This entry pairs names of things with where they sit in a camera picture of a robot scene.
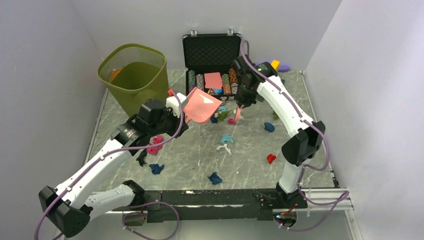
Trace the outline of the pink plastic dustpan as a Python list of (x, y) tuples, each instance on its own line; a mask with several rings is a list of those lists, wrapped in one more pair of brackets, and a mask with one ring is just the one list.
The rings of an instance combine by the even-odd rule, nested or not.
[(187, 96), (187, 104), (183, 108), (184, 120), (188, 124), (195, 122), (204, 124), (218, 110), (222, 101), (195, 87)]

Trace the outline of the pink hand brush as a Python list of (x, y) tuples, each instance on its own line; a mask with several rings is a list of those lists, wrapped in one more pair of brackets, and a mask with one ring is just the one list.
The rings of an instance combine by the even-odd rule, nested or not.
[(238, 123), (240, 121), (240, 120), (238, 120), (238, 116), (242, 115), (242, 110), (243, 110), (243, 106), (238, 106), (234, 110), (234, 120), (236, 121), (236, 123)]

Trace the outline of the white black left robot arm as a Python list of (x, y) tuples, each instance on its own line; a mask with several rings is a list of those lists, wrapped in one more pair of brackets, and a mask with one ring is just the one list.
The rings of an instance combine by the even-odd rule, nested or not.
[(72, 238), (91, 220), (108, 211), (121, 207), (139, 209), (146, 202), (146, 194), (133, 180), (108, 191), (94, 193), (95, 188), (139, 151), (152, 148), (153, 137), (167, 134), (174, 139), (187, 130), (184, 113), (187, 101), (180, 93), (165, 102), (148, 99), (74, 175), (56, 187), (45, 186), (39, 192), (42, 217), (48, 218), (62, 235)]

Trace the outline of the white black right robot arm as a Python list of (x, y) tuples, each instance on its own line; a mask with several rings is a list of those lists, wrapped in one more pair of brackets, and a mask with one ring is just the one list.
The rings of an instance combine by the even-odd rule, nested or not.
[(307, 164), (321, 147), (326, 127), (322, 121), (314, 121), (301, 109), (270, 63), (254, 65), (244, 54), (232, 62), (232, 68), (238, 80), (234, 120), (238, 121), (242, 109), (255, 104), (257, 96), (261, 96), (287, 130), (289, 140), (281, 147), (285, 165), (276, 185), (275, 199), (280, 207), (288, 208), (299, 193)]

